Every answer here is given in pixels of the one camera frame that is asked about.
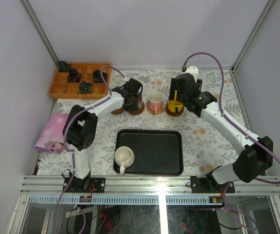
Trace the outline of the purple ceramic mug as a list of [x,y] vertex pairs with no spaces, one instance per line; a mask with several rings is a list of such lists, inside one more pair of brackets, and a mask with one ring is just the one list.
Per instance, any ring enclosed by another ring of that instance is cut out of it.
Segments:
[[137,93],[131,98],[131,112],[136,112],[142,108],[142,95]]

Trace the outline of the yellow ceramic mug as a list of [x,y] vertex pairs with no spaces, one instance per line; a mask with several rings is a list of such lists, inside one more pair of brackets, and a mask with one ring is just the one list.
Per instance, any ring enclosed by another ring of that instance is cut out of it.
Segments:
[[177,100],[177,93],[175,93],[174,98],[168,100],[167,108],[169,115],[179,116],[184,111],[184,106],[181,102]]

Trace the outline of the small brown wooden coaster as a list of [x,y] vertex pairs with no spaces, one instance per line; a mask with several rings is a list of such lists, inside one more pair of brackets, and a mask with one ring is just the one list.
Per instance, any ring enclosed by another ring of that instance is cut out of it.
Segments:
[[144,102],[142,102],[141,108],[139,108],[136,112],[129,112],[129,114],[135,115],[135,116],[140,115],[144,111],[144,109],[145,109],[145,104],[144,104]]

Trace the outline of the pink ceramic mug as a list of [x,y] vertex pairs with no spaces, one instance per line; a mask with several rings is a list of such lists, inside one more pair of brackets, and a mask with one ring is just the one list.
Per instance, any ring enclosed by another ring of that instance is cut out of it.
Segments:
[[159,91],[152,91],[148,94],[147,103],[163,103],[162,93]]

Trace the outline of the large brown wooden coaster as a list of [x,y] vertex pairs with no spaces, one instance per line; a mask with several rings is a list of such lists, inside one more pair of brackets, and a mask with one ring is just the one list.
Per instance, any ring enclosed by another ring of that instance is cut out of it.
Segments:
[[118,115],[118,114],[122,113],[123,111],[124,111],[124,109],[120,108],[120,109],[116,109],[116,110],[112,111],[111,113],[114,115]]

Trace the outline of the woven rattan coaster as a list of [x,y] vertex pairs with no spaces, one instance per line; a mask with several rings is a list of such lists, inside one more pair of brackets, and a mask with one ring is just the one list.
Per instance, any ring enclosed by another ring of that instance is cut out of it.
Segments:
[[151,115],[160,115],[163,112],[163,103],[148,103],[147,104],[147,111]]

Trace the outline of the white ceramic mug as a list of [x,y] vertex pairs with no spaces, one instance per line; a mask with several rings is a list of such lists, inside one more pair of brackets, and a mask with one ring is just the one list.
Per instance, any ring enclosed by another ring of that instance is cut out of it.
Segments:
[[127,146],[121,146],[115,151],[115,162],[119,166],[119,173],[124,174],[126,168],[130,167],[135,160],[134,152]]

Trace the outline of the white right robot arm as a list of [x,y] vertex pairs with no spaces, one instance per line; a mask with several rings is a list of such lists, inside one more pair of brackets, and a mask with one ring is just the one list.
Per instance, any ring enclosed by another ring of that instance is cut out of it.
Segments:
[[235,162],[219,166],[207,174],[207,189],[218,192],[225,183],[234,180],[249,183],[272,167],[273,141],[267,136],[260,138],[239,125],[210,92],[201,91],[201,83],[201,79],[195,79],[189,73],[172,78],[169,99],[175,99],[211,124],[239,155]]

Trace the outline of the black green rolled item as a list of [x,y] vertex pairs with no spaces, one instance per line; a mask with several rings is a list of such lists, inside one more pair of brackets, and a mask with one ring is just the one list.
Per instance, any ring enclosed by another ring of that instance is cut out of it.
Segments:
[[84,81],[79,85],[78,93],[79,94],[90,94],[92,90],[92,84]]

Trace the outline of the orange wooden divided tray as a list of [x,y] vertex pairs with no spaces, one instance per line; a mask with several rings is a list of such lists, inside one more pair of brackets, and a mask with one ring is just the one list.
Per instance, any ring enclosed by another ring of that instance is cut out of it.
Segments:
[[[106,72],[108,75],[107,84],[110,84],[111,72],[110,63],[70,63],[67,66],[71,69],[77,69],[81,73],[79,83],[67,82],[69,73],[64,69],[58,68],[49,90],[49,96],[52,99],[101,99],[108,94],[108,88],[104,83],[94,83],[93,72],[97,69]],[[92,84],[90,94],[79,94],[79,85],[87,81]]]

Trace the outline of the black rolled item middle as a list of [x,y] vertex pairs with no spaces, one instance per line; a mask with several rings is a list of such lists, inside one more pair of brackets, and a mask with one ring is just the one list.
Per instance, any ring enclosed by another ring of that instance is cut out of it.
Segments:
[[74,68],[69,70],[69,75],[67,77],[67,82],[69,83],[79,83],[81,79],[81,73]]

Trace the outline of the black rolled item corner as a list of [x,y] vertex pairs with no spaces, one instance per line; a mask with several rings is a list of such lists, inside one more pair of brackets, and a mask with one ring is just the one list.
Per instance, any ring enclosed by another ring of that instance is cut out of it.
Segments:
[[65,62],[65,61],[58,61],[58,66],[59,67],[65,67],[67,66],[68,64]]

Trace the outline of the purple princess cloth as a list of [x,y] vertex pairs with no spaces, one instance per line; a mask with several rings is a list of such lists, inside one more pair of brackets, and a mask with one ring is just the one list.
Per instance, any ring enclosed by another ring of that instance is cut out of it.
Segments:
[[68,114],[52,114],[34,148],[49,154],[60,154],[64,150],[63,130]]

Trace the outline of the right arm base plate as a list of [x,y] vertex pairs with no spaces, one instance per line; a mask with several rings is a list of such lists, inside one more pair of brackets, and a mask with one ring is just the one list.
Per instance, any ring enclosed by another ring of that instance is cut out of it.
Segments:
[[227,188],[227,182],[224,184],[218,184],[213,179],[208,179],[206,177],[190,177],[191,190],[194,194],[214,194],[214,193],[227,193],[234,194],[235,186],[233,183]]

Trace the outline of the aluminium front rail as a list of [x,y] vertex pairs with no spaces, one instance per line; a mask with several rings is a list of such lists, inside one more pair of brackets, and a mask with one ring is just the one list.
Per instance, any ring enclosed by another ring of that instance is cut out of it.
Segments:
[[[186,195],[196,185],[190,184],[188,176],[104,176],[104,195]],[[64,179],[60,175],[26,175],[20,189],[21,194],[62,193]],[[280,195],[280,186],[267,184],[258,180],[250,183],[235,181],[234,195]]]

